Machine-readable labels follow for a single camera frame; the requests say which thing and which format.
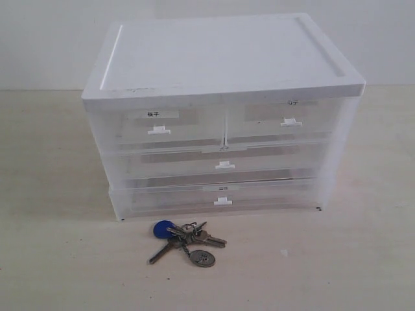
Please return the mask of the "clear drawer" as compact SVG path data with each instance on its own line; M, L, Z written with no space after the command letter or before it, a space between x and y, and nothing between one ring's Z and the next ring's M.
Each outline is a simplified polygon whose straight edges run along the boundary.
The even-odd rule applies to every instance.
M338 100L325 99L233 106L228 114L228 142L326 132L334 127L341 105Z
M120 218L323 206L310 179L134 189L112 193L112 201Z
M220 139L224 110L220 106L137 109L123 115L116 138L123 143L164 143Z
M326 143L313 142L219 152L131 154L119 157L117 164L124 178L158 178L278 168L314 168L322 162L326 151Z

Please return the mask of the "key bunch with blue tag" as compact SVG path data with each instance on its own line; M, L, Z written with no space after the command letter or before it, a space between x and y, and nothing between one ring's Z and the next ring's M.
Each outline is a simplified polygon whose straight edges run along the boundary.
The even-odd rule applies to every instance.
M158 239L164 239L167 243L149 260L149 264L155 264L162 256L172 249L181 249L192 264L201 268L210 268L215 265L215 256L203 249L191 251L190 245L205 245L214 248L225 248L227 241L211 236L204 226L207 222L176 225L170 220L161 220L153 227L153 234Z

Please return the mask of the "white translucent drawer cabinet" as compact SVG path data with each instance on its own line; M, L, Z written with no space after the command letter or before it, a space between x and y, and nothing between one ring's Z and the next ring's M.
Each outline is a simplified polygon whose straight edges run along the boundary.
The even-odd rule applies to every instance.
M91 131L109 183L109 195L134 189L310 179L323 209L335 186L346 139L365 80L308 14L148 19L110 26L82 93ZM338 100L334 127L228 142L233 106ZM137 109L220 106L220 139L123 143L116 138L123 115ZM124 178L118 158L131 154L219 152L261 146L323 142L312 168L278 168L154 178Z

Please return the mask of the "clear bottom drawer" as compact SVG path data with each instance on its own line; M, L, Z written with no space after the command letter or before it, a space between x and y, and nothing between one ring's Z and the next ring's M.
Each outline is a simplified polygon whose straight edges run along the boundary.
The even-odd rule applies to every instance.
M310 179L134 189L112 193L112 201L120 218L323 206Z

